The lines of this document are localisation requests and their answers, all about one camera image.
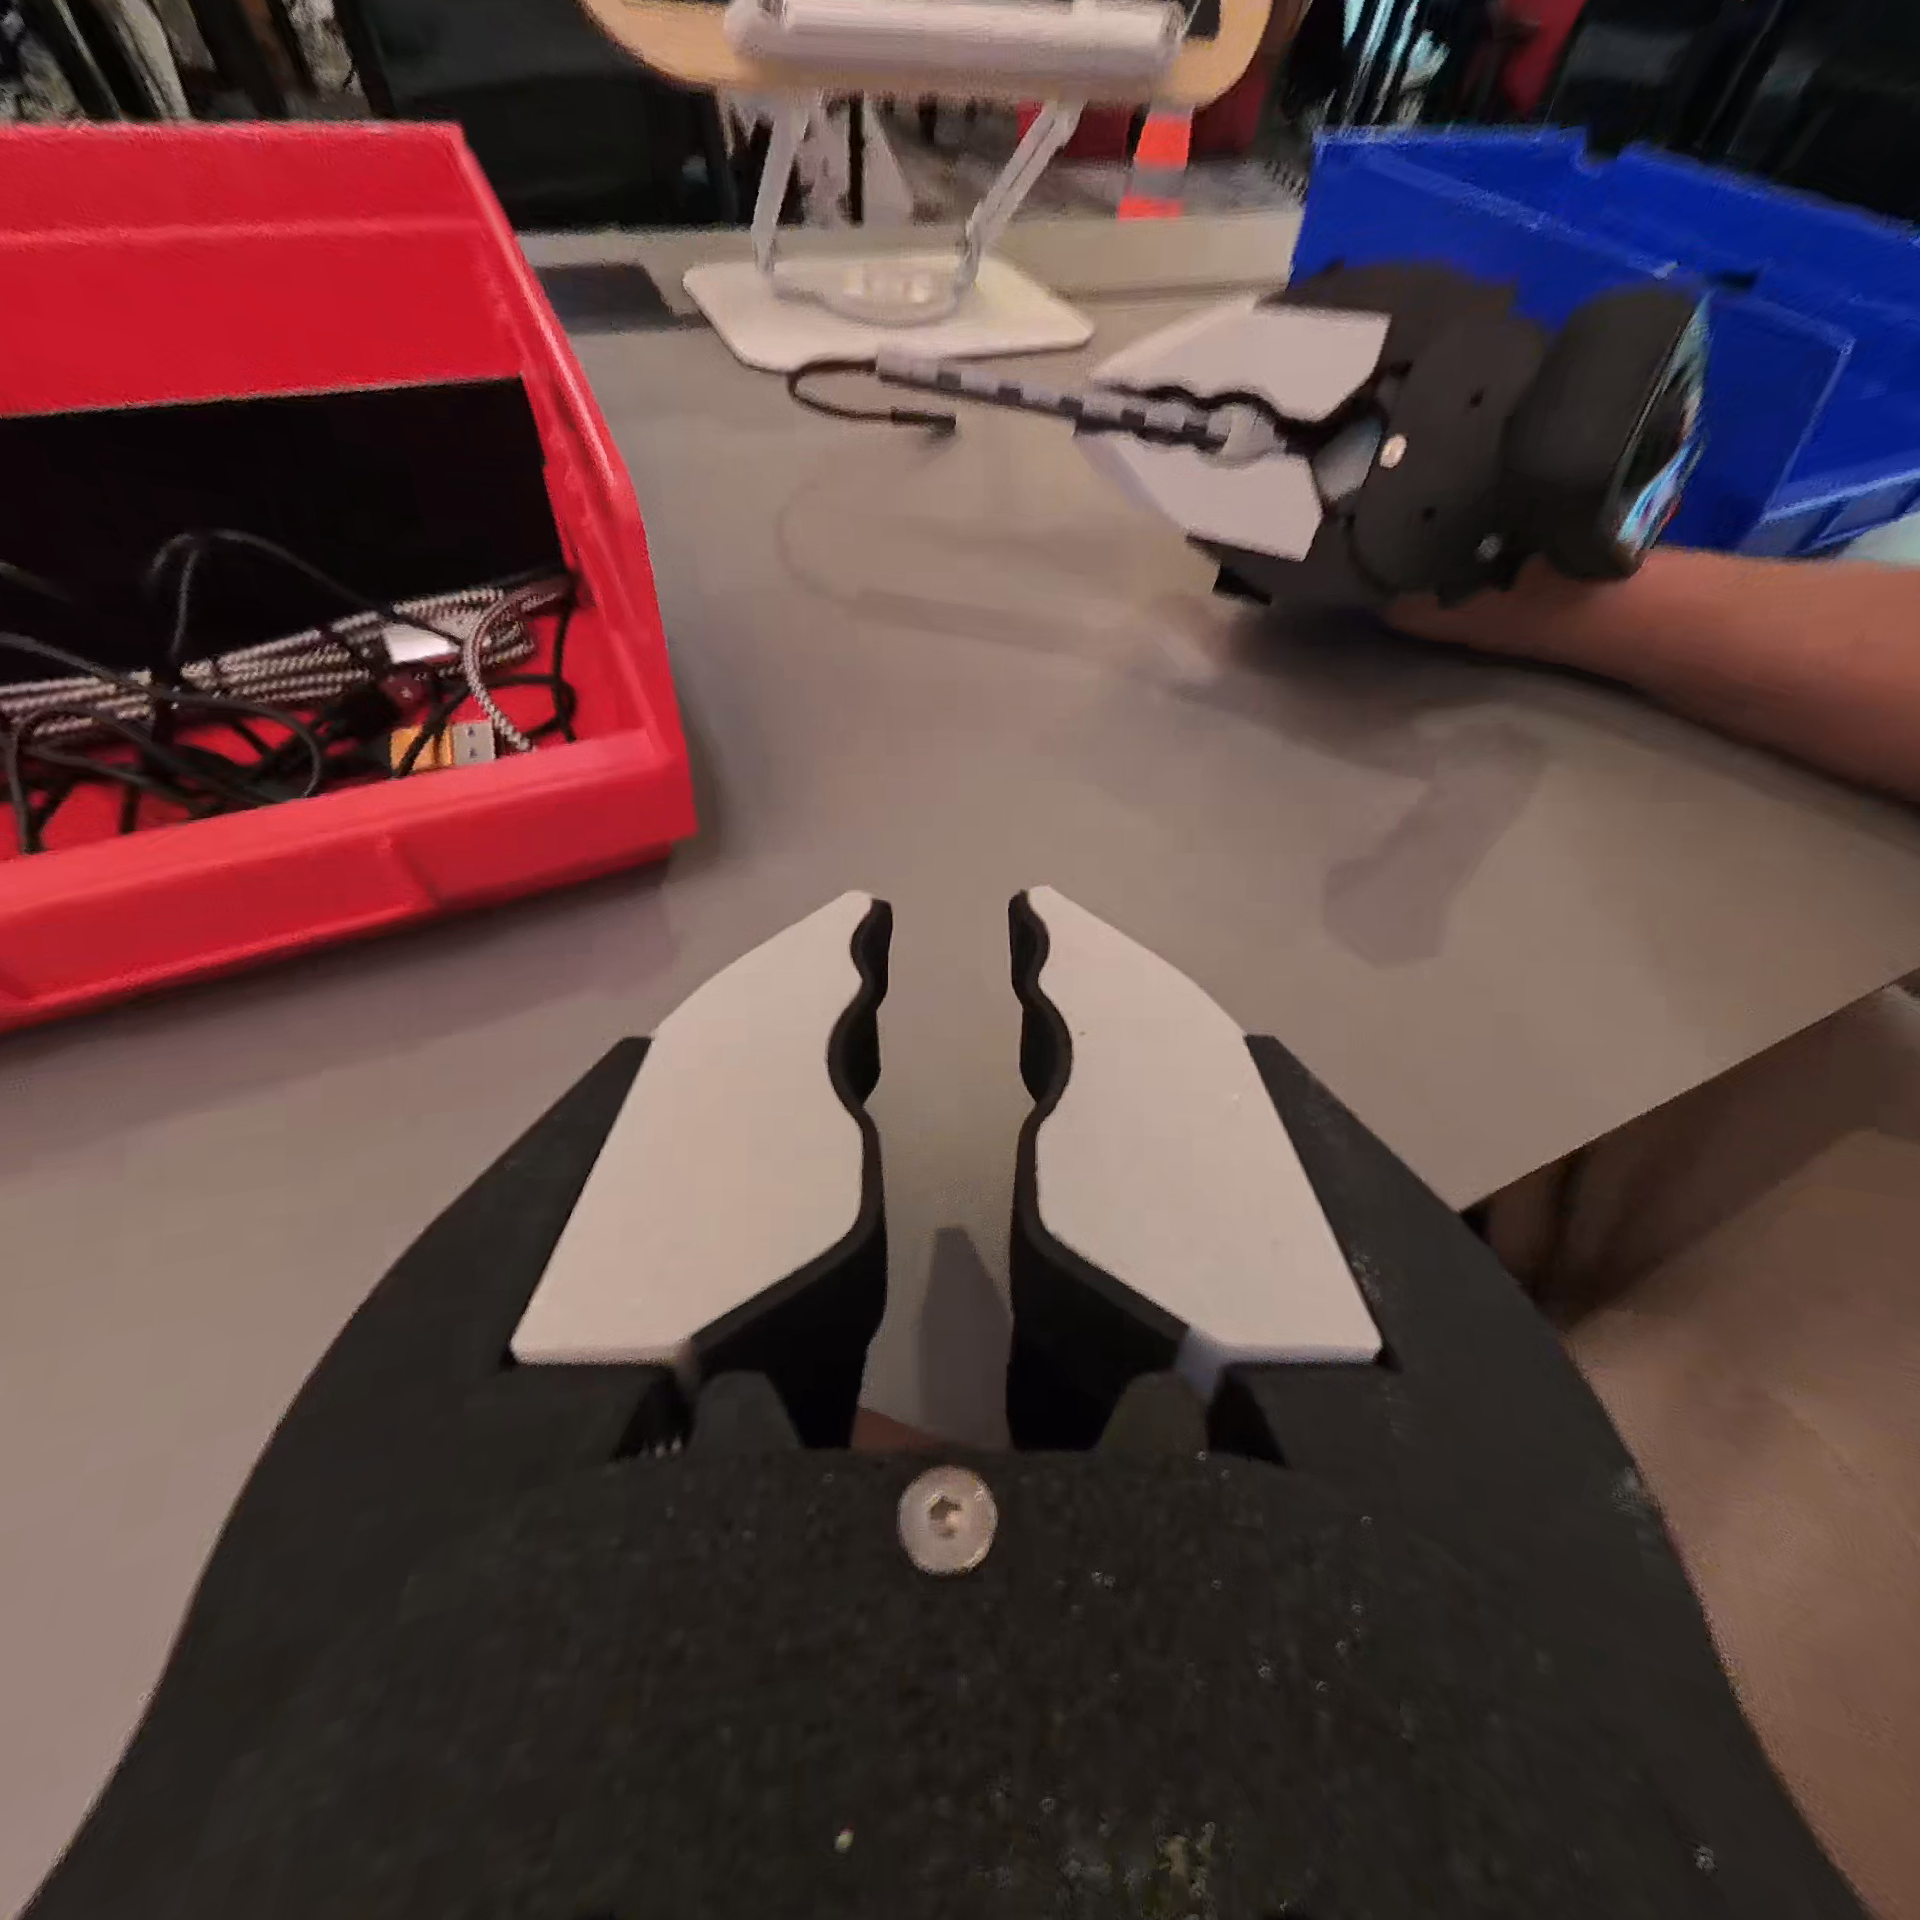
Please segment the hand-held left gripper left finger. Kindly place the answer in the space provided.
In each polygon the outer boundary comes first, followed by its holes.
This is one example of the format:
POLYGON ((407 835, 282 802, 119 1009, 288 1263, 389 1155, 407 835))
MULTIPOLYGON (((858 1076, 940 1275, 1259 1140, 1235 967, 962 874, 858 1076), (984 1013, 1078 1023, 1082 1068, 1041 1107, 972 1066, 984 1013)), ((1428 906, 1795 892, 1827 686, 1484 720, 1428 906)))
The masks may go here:
POLYGON ((845 1447, 886 1308, 875 1121, 893 906, 842 892, 657 1026, 511 1335, 519 1366, 762 1373, 845 1447))

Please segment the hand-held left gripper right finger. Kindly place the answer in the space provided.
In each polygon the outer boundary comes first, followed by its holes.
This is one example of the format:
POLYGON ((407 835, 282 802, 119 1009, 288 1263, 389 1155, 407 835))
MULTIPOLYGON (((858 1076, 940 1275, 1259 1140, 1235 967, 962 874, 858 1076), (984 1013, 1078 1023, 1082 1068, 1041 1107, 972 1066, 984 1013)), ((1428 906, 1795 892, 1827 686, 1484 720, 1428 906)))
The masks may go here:
POLYGON ((1379 1323, 1250 1032, 1180 967, 1037 884, 1008 900, 1019 1083, 1007 1428, 1086 1450, 1137 1380, 1373 1366, 1379 1323))

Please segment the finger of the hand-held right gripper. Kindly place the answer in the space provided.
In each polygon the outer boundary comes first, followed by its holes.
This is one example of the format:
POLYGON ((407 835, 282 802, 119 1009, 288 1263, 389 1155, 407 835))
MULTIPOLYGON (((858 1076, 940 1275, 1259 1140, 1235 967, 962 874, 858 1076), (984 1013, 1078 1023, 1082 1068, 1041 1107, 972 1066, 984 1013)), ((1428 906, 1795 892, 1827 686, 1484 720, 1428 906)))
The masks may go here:
POLYGON ((1323 525, 1313 465, 1289 449, 1229 462, 1188 445, 1082 432, 1089 462, 1188 540, 1278 562, 1307 559, 1323 525))
POLYGON ((1239 299, 1149 333, 1090 382, 1195 402, 1250 397, 1285 423, 1323 423, 1373 383, 1388 333, 1390 315, 1375 310, 1239 299))

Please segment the red plastic bin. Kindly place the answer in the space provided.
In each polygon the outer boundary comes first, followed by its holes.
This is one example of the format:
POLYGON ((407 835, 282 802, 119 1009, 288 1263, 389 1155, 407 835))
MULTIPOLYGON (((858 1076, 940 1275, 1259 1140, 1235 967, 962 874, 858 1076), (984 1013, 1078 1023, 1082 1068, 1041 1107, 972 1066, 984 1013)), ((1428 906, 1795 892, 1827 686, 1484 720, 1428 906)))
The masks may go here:
POLYGON ((661 859, 689 754, 624 460, 451 124, 2 127, 2 417, 519 378, 564 571, 113 670, 2 633, 2 1031, 661 859), (490 764, 392 780, 402 724, 490 764))

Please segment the person's right forearm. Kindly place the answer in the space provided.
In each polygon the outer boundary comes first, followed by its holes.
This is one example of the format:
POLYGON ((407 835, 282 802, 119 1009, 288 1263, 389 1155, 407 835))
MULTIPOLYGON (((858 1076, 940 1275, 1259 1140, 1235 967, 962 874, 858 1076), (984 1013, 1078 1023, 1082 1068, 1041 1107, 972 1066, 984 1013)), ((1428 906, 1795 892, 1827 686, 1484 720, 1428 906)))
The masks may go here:
POLYGON ((1825 777, 1917 802, 1917 570, 1655 548, 1618 580, 1531 562, 1468 600, 1404 596, 1404 634, 1638 693, 1825 777))

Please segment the orange traffic cone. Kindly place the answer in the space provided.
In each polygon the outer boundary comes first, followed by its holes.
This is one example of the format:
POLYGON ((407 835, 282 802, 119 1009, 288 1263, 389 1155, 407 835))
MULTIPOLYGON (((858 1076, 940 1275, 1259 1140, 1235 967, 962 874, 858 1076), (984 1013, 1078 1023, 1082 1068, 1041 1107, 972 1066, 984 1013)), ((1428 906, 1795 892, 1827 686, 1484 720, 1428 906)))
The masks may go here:
POLYGON ((1115 220, 1178 220, 1187 209, 1187 169, 1195 108, 1149 108, 1139 119, 1115 220))

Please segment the white panel stand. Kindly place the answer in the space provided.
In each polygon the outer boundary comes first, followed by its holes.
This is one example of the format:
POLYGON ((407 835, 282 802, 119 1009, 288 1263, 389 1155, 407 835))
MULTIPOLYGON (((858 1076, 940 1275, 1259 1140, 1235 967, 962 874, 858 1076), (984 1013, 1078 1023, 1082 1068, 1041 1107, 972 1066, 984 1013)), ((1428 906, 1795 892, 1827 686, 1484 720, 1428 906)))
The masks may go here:
POLYGON ((954 250, 781 254, 781 207, 822 93, 781 94, 749 220, 749 256, 699 261, 681 289, 722 346, 753 371, 816 360, 984 360, 1066 352, 1090 322, 998 256, 998 239, 1078 127, 1086 101, 1047 101, 973 205, 954 250))

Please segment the blue plastic bin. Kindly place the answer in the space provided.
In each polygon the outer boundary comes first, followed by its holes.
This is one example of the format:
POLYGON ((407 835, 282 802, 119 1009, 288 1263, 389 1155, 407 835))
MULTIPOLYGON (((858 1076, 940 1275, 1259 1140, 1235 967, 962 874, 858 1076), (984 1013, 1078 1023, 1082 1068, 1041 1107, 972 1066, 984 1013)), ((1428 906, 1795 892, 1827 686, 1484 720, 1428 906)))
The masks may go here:
POLYGON ((1711 299, 1701 460, 1670 537, 1813 555, 1917 511, 1917 228, 1565 127, 1328 131, 1292 271, 1438 261, 1557 326, 1636 281, 1711 299))

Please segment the white light bar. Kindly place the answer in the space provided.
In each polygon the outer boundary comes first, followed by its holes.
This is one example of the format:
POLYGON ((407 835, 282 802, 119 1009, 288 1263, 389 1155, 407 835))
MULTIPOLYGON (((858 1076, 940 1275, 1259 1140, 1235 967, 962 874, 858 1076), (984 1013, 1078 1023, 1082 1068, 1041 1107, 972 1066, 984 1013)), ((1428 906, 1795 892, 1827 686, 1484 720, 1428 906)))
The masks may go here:
POLYGON ((1152 82, 1178 57, 1172 3, 730 3, 738 57, 837 75, 1152 82))

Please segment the black desk mat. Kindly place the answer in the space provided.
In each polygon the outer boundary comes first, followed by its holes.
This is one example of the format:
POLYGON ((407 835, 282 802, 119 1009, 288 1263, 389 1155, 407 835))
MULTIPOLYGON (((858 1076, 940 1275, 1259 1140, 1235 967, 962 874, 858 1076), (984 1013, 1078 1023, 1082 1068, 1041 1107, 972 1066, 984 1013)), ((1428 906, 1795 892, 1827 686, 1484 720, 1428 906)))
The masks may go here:
POLYGON ((534 274, 568 333, 663 333, 706 323, 696 307, 674 306, 638 261, 560 261, 534 267, 534 274))

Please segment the black bin divider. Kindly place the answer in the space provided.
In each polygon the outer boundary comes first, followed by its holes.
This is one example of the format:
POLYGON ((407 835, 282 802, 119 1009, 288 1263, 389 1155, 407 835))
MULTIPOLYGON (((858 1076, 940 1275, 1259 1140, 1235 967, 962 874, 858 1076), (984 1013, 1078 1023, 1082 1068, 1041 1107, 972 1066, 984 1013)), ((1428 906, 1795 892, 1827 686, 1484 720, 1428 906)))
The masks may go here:
POLYGON ((2 419, 2 629, 113 670, 564 571, 519 378, 2 419))

